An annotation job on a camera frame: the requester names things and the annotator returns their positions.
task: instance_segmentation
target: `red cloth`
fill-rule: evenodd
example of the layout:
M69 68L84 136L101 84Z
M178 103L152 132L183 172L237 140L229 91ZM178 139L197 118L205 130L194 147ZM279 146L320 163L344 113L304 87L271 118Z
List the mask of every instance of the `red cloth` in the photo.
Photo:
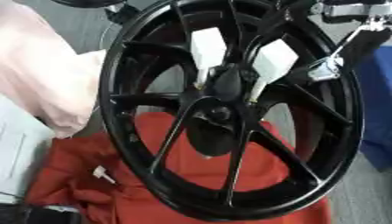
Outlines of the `red cloth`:
M136 119L138 131L151 151L157 151L172 123L166 113L144 113ZM278 136L269 123L262 125ZM169 168L185 179L211 188L220 188L226 177L229 155L203 158L182 134L168 157ZM237 191L274 185L287 175L285 165L262 147L249 143L242 162ZM102 165L118 186L93 177ZM113 149L106 133L87 138L55 140L45 166L27 196L35 205L77 206L91 221L99 224L205 223L171 210L145 188ZM330 224L327 200L303 210L270 220L229 223Z

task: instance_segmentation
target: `metal bracket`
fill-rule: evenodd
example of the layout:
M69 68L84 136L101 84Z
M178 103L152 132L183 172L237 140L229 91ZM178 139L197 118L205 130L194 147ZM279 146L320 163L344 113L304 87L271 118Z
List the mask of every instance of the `metal bracket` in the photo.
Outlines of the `metal bracket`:
M392 15L392 3L382 4L364 4L350 3L340 5L330 5L316 3L311 8L313 14L324 14L329 18L347 17L347 16L367 16L367 17L389 17Z
M371 17L366 23L358 26L358 28L353 31L338 48L326 59L320 61L318 66L314 66L308 76L312 81L327 81L332 79L338 79L340 77L339 67L344 66L344 59L339 56L339 53L347 46L353 39L358 36L361 31L371 31L380 32L384 30L387 21L384 17Z

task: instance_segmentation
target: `white block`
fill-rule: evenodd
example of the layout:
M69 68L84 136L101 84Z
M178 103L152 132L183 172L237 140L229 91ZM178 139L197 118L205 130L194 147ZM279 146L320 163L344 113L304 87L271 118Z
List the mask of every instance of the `white block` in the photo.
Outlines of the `white block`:
M192 32L191 53L199 70L222 64L227 47L217 27Z
M253 68L267 84L285 76L298 55L281 39L260 48L255 57Z

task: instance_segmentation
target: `rim lip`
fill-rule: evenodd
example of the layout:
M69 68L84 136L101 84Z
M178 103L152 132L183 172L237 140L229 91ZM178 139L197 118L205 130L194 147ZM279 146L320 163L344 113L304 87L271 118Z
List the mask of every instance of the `rim lip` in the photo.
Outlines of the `rim lip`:
M52 1L54 1L57 4L63 4L74 8L101 8L113 4L119 4L124 2L125 0L101 0L99 3L96 1L93 2L84 1L83 3L78 3L77 1L74 0L52 0Z
M184 4L191 2L203 2L207 0L185 0ZM341 161L339 165L335 168L335 172L330 174L329 178L325 180L325 183L317 188L313 193L305 195L304 197L290 203L287 206L276 206L271 209L249 209L251 211L241 211L241 213L227 213L218 210L206 209L204 207L199 207L194 205L190 200L171 198L171 195L167 191L163 191L164 186L156 186L156 181L151 180L144 172L139 170L137 160L131 157L127 152L127 147L122 143L122 139L113 133L116 133L116 126L113 123L113 111L109 106L109 85L108 81L112 78L113 72L116 70L119 59L123 54L122 42L125 37L135 37L139 31L148 24L152 19L158 17L162 13L166 12L170 8L170 0L161 0L154 3L147 9L143 10L134 20L128 22L122 29L122 31L117 36L115 42L110 47L108 55L105 59L100 79L100 89L99 89L99 100L101 104L101 113L103 121L106 125L110 138L115 145L116 149L122 155L123 162L130 167L130 169L143 181L149 191L156 196L161 202L165 203L167 206L174 210L181 212L187 216L202 219L206 221L240 221L240 220L256 220L265 219L270 217L276 217L279 215L287 214L289 212L298 210L302 207L307 207L310 204L316 202L318 199L323 197L326 193L331 191L333 187L338 183L342 176L346 173L349 165L353 162L354 157L359 149L363 131L363 114L361 105L361 91L359 89L358 81L354 73L348 73L346 79L348 80L348 85L352 92L352 105L356 109L353 110L353 122L356 124L353 126L352 135L350 135L351 140L347 140L352 143L347 147L349 151L346 154L346 159ZM253 4L263 4L263 2L254 3L251 0L241 0L241 2L253 3ZM319 29L319 27L314 24L311 20L306 19L304 22L307 27L311 27L309 36L315 39L316 43L319 43L321 48L325 49L326 52L334 48L334 43Z

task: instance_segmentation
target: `black wheel rim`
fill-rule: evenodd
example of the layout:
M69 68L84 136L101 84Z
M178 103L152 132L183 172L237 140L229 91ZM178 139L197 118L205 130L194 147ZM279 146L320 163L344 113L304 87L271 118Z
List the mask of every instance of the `black wheel rim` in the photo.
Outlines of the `black wheel rim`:
M124 0L53 0L58 4L64 4L75 8L101 8L112 4L119 4Z
M246 64L243 59L251 58L254 48L276 38L284 39L300 56L296 66L320 59L333 48L326 35L306 19L283 19L265 33L263 27L266 24L263 21L268 21L265 17L273 11L269 2L190 0L156 3L124 26L106 58L101 74L100 103L108 133L124 162L146 187L166 205L182 214L209 221L254 220L309 206L341 179L358 150L362 110L354 74L344 73L338 80L311 85L297 83L296 79L288 76L269 85L259 98L260 103L252 109L242 103L241 97L223 101L216 95L210 95L208 89L199 91L192 87L195 67L187 51L189 33L193 29L215 26L209 24L213 19L207 24L198 24L197 19L193 21L193 18L208 18L208 13L214 17L214 11L222 15L223 19L218 18L219 26L230 49L224 66ZM150 56L144 60L140 54ZM171 55L169 59L162 57L168 54ZM144 93L158 74L175 64L181 65L185 73L188 88L184 93ZM241 73L242 80L247 79L244 73ZM297 147L314 147L309 157L291 153L266 129L257 125L263 114L279 102L287 102L297 111L293 113L293 119L302 123L302 128L296 129L297 136L306 139L302 141L306 143L297 143ZM170 134L156 157L146 149L133 123L135 107L140 105L162 106L177 111ZM200 107L216 105L234 111L235 120L239 121L234 127L240 130L235 133L239 147L231 152L227 181L220 190L185 181L165 169L163 162L172 140L184 128L184 121ZM307 114L323 120L318 136L314 135L312 128L319 125L307 123L310 121L304 119ZM249 140L266 146L284 161L290 168L290 176L266 189L236 192L235 180L244 143Z

